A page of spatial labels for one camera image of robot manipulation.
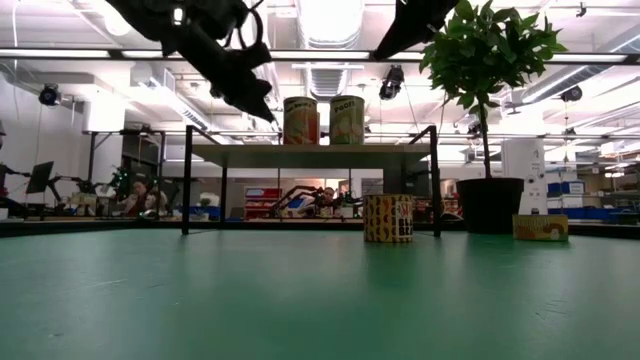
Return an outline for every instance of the security camera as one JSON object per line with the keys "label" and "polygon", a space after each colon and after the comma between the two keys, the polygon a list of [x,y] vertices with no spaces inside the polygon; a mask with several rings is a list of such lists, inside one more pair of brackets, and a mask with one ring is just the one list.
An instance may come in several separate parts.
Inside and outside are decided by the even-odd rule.
{"label": "security camera", "polygon": [[563,92],[560,95],[560,98],[564,102],[578,101],[582,99],[582,89],[579,86],[574,86],[571,89]]}
{"label": "security camera", "polygon": [[60,92],[58,91],[58,85],[45,84],[44,89],[40,92],[40,96],[38,96],[38,100],[40,101],[40,104],[45,106],[60,105],[62,95],[60,95]]}
{"label": "security camera", "polygon": [[404,71],[402,71],[402,66],[391,65],[391,69],[387,73],[387,76],[382,82],[382,87],[380,88],[380,99],[391,100],[395,98],[402,89],[402,83],[404,83]]}

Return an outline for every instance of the cylindrical can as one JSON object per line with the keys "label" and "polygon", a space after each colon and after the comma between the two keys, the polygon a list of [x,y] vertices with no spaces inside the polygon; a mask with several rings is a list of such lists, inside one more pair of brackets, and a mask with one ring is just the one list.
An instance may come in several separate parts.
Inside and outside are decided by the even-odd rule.
{"label": "cylindrical can", "polygon": [[363,206],[364,241],[413,241],[413,196],[367,195]]}
{"label": "cylindrical can", "polygon": [[319,144],[319,121],[316,100],[302,96],[285,99],[283,144]]}
{"label": "cylindrical can", "polygon": [[331,145],[364,144],[364,99],[357,96],[336,96],[331,99],[330,107]]}

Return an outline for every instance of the potted plant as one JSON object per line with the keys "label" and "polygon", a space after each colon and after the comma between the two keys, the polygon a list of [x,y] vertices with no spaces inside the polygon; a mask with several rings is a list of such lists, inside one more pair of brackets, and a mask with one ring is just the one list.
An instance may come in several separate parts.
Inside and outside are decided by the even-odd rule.
{"label": "potted plant", "polygon": [[484,179],[458,182],[465,223],[471,232],[510,233],[512,215],[518,213],[524,189],[522,179],[492,178],[487,141],[488,110],[500,104],[490,95],[526,84],[542,75],[544,61],[567,49],[557,42],[560,30],[540,14],[522,18],[515,8],[494,12],[492,1],[482,9],[460,0],[443,32],[424,49],[420,71],[429,67],[432,89],[444,89],[445,104],[458,105],[478,116],[484,144]]}

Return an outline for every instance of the shelf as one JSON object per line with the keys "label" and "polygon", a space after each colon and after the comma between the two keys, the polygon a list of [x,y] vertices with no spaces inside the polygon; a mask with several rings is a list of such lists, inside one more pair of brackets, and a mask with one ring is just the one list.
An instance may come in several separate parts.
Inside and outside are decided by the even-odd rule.
{"label": "shelf", "polygon": [[194,145],[193,153],[221,167],[260,169],[383,169],[413,165],[429,145]]}

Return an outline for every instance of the green leaves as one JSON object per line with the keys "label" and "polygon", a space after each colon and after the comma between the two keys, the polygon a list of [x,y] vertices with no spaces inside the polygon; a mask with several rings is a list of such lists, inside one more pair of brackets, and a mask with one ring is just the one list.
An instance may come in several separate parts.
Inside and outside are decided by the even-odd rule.
{"label": "green leaves", "polygon": [[501,37],[498,39],[498,49],[504,54],[504,58],[512,63],[517,58],[517,55],[511,51],[511,47],[509,46],[509,42],[507,38]]}
{"label": "green leaves", "polygon": [[472,57],[475,54],[476,48],[473,45],[467,45],[460,49],[460,54],[465,57]]}
{"label": "green leaves", "polygon": [[444,90],[447,101],[456,100],[485,124],[488,111],[500,106],[490,94],[507,84],[524,86],[545,71],[555,52],[567,51],[548,19],[542,29],[539,14],[523,19],[515,8],[494,12],[491,6],[487,1],[472,8],[469,0],[460,0],[445,30],[425,47],[419,66],[421,72],[430,68],[432,89]]}
{"label": "green leaves", "polygon": [[536,21],[538,21],[538,17],[540,16],[540,13],[535,13],[527,18],[525,18],[524,20],[522,20],[522,28],[523,29],[528,29],[530,27],[532,27]]}
{"label": "green leaves", "polygon": [[511,12],[516,11],[514,8],[510,9],[502,9],[497,13],[493,14],[493,22],[503,22],[507,20],[511,16]]}
{"label": "green leaves", "polygon": [[551,58],[553,58],[553,52],[548,47],[536,51],[536,54],[538,54],[542,60],[551,60]]}
{"label": "green leaves", "polygon": [[486,19],[491,14],[491,4],[493,4],[493,0],[489,0],[484,4],[482,10],[480,10],[480,17]]}
{"label": "green leaves", "polygon": [[473,105],[474,100],[475,100],[475,96],[473,93],[471,92],[464,93],[462,94],[462,96],[460,96],[460,99],[458,100],[458,105],[462,105],[462,107],[466,110],[469,107],[471,107],[471,105]]}
{"label": "green leaves", "polygon": [[496,59],[493,55],[487,54],[482,58],[482,62],[487,65],[495,65],[498,62],[498,59]]}
{"label": "green leaves", "polygon": [[467,21],[473,21],[475,14],[468,0],[460,0],[456,5],[456,14]]}
{"label": "green leaves", "polygon": [[550,46],[549,46],[549,49],[550,49],[551,51],[553,51],[553,52],[566,52],[566,51],[569,51],[569,49],[567,49],[566,47],[564,47],[564,45],[562,45],[562,44],[558,44],[558,43],[555,43],[555,44],[553,44],[553,45],[550,45]]}

